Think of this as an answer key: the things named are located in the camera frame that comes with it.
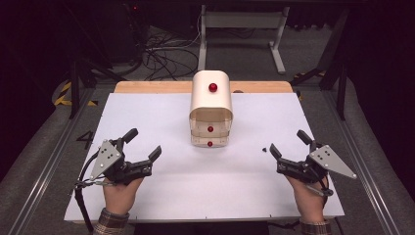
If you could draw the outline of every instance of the table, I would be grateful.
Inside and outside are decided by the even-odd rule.
[[[308,154],[296,133],[300,128],[312,136],[311,130],[289,83],[231,81],[231,91],[246,93],[232,94],[235,118],[229,145],[216,149],[190,143],[190,90],[191,81],[124,81],[107,101],[87,159],[103,139],[117,138],[131,127],[140,133],[124,146],[127,161],[143,161],[157,145],[162,148],[153,175],[140,186],[130,222],[299,217],[291,185],[275,172],[271,154],[262,152],[274,143],[293,161]],[[253,115],[259,119],[249,118]],[[344,215],[333,190],[324,213]],[[102,189],[88,187],[83,195],[91,220],[97,220],[104,206]],[[83,220],[74,198],[65,220]]]

